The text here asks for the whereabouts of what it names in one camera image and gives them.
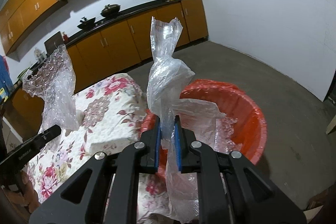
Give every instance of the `bubble wrap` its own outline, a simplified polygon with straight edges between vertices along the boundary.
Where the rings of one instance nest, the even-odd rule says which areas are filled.
[[[32,97],[38,96],[44,100],[39,133],[55,124],[62,129],[79,129],[73,99],[75,84],[76,76],[64,44],[52,53],[36,75],[32,75],[31,70],[26,72],[22,89]]]

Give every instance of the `blue gripper pad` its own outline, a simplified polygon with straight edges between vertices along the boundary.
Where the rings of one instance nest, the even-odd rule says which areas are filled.
[[[174,124],[174,141],[175,141],[175,152],[176,152],[176,164],[178,167],[178,170],[181,172],[182,170],[182,158],[181,158],[181,146],[180,146],[180,133],[179,128],[177,126],[177,123]]]
[[[156,143],[155,143],[154,165],[155,165],[156,170],[158,170],[158,168],[159,168],[160,145],[161,145],[161,126],[160,126],[160,122],[159,122],[159,125],[158,125],[158,128],[157,128]]]

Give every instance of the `kitchen counter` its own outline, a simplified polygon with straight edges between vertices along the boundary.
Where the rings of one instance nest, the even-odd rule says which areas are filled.
[[[181,0],[171,0],[171,1],[154,0],[154,1],[146,2],[144,4],[140,4],[140,5],[122,10],[114,18],[104,18],[102,20],[99,20],[99,21],[95,22],[96,26],[89,31],[80,30],[79,32],[75,33],[74,35],[69,37],[69,42],[66,44],[66,47],[68,48],[68,47],[76,44],[80,40],[83,40],[84,38],[86,38],[90,34],[95,33],[95,32],[97,32],[101,29],[104,29],[104,28],[108,27],[109,25],[115,24],[119,21],[123,21],[123,20],[125,20],[129,17],[132,17],[132,16],[136,15],[136,14],[145,12],[147,10],[155,9],[155,8],[158,8],[158,7],[162,7],[162,6],[165,6],[165,5],[171,5],[171,4],[178,3],[178,2],[181,2]]]
[[[97,22],[95,22],[95,27],[92,28],[91,30],[85,31],[85,30],[80,30],[77,33],[75,33],[74,35],[69,37],[69,42],[66,43],[66,47],[69,48],[75,44],[77,44],[78,42],[80,42],[81,40],[85,39],[86,37],[89,37],[91,34],[98,32],[112,24],[121,22],[123,20],[126,20],[130,17],[133,17],[136,14],[145,12],[147,10],[151,10],[151,9],[155,9],[155,8],[159,8],[165,5],[171,5],[174,3],[178,3],[181,2],[182,0],[172,0],[172,1],[165,1],[165,0],[154,0],[154,1],[150,1],[150,2],[146,2],[144,4],[140,4],[125,10],[120,11],[116,17],[114,18],[103,18],[102,20],[99,20]],[[34,64],[32,66],[32,71],[33,74],[37,73],[37,71],[42,67],[42,64]],[[15,95],[15,93],[18,91],[18,89],[22,88],[22,82],[20,80],[18,80],[15,83],[15,88],[13,89],[13,91],[9,94],[9,98],[7,99],[6,102],[10,101],[13,96]],[[0,102],[0,109],[5,105],[5,102]]]

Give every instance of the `bottle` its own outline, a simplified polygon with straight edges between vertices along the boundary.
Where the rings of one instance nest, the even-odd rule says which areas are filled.
[[[69,37],[65,34],[65,32],[62,32],[63,34],[63,40],[65,43],[68,43],[69,42]]]

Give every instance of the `plastic bag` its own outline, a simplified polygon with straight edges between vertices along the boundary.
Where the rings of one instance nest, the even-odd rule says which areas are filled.
[[[174,129],[171,103],[180,97],[181,91],[195,75],[179,59],[172,58],[182,25],[177,18],[170,23],[152,17],[151,48],[154,64],[147,86],[147,102],[150,111],[160,117],[162,147],[167,149]]]
[[[39,133],[57,124],[62,129],[78,130],[76,105],[73,98],[76,76],[65,45],[60,45],[45,61],[36,75],[28,70],[22,79],[22,89],[32,97],[44,100]]]
[[[216,119],[223,119],[213,102],[198,99],[179,99],[172,104],[174,115],[179,115],[181,126],[192,130],[198,141],[214,148],[216,135]]]
[[[238,119],[225,117],[216,120],[216,136],[213,150],[229,154],[233,150],[240,151],[243,144],[235,144],[230,138],[234,133],[233,125]]]

